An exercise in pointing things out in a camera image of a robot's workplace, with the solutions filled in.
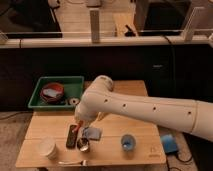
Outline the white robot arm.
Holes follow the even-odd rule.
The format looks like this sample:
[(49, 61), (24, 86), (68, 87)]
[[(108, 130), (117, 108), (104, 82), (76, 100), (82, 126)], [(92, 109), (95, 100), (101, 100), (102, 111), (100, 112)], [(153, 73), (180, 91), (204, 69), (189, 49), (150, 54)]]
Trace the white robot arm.
[(115, 93), (113, 80), (97, 76), (75, 108), (84, 125), (99, 112), (118, 114), (188, 133), (213, 142), (213, 103), (191, 99), (135, 96)]

